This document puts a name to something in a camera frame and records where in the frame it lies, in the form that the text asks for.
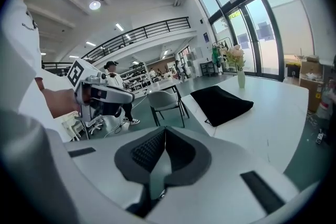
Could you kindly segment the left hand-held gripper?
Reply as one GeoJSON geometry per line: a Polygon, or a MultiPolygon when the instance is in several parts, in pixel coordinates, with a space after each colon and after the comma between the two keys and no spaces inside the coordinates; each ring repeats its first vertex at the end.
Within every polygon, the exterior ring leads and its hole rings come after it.
{"type": "Polygon", "coordinates": [[[134,95],[107,85],[106,75],[87,61],[77,59],[70,67],[67,78],[80,106],[79,120],[90,122],[100,115],[118,117],[124,104],[131,104],[134,95]]]}

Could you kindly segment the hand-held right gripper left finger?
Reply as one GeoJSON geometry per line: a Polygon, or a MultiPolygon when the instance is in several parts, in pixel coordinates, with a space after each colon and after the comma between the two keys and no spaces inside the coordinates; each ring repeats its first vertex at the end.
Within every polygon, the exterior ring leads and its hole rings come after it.
{"type": "Polygon", "coordinates": [[[86,179],[112,202],[123,209],[143,201],[149,202],[150,207],[154,207],[160,199],[152,199],[150,192],[145,197],[143,185],[126,180],[115,165],[114,155],[124,144],[156,129],[150,127],[107,138],[68,142],[64,146],[69,152],[90,148],[90,153],[74,156],[72,160],[86,179]]]}

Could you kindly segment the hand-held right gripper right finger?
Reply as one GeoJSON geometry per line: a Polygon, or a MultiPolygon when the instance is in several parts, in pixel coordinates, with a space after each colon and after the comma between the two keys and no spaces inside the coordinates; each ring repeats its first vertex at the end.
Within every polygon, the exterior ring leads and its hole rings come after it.
{"type": "Polygon", "coordinates": [[[203,143],[212,155],[207,172],[194,184],[172,187],[146,216],[150,223],[252,223],[268,214],[241,174],[255,171],[284,202],[299,194],[284,174],[243,147],[225,140],[177,128],[203,143]]]}

